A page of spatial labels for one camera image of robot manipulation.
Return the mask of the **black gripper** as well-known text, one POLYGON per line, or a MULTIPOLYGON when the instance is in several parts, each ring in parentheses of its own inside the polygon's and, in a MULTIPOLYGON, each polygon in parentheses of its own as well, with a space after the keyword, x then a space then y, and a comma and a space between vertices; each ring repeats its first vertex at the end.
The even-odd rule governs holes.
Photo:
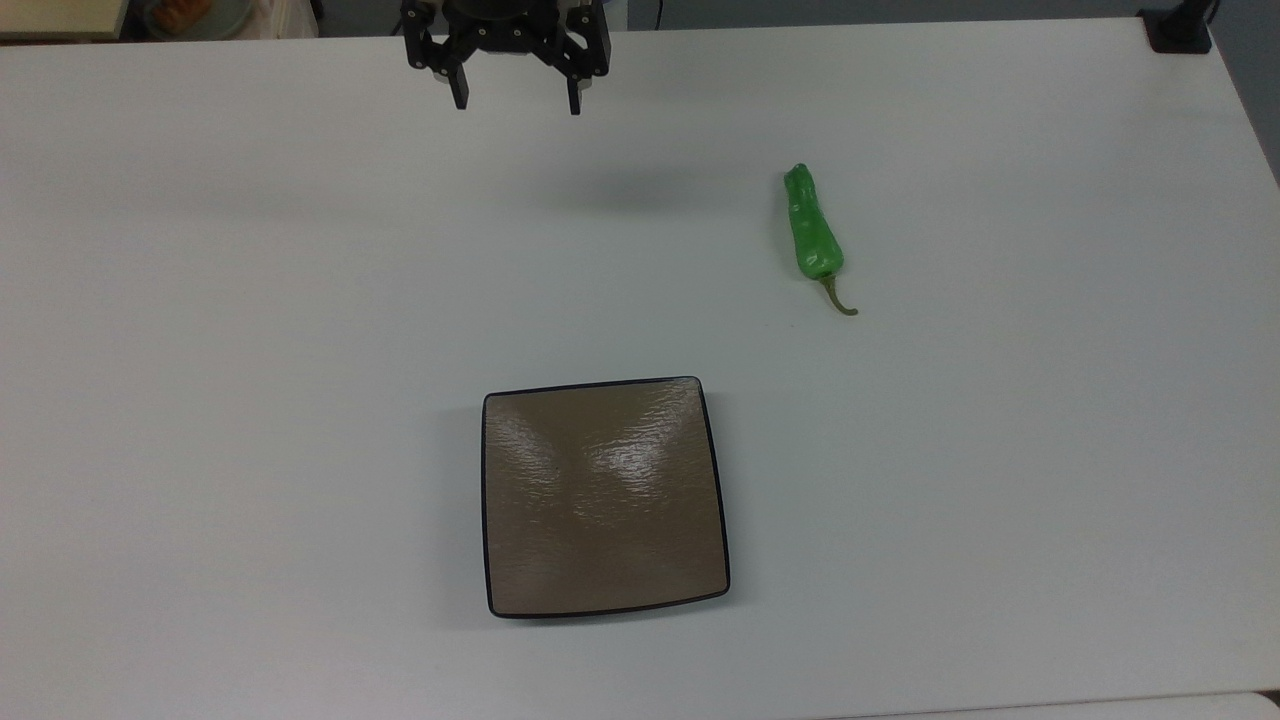
POLYGON ((604 5, 580 1, 430 1, 401 4, 407 63, 448 83, 454 106, 468 105, 465 63, 477 51, 532 55, 564 78, 570 114, 582 92, 611 72, 604 5))

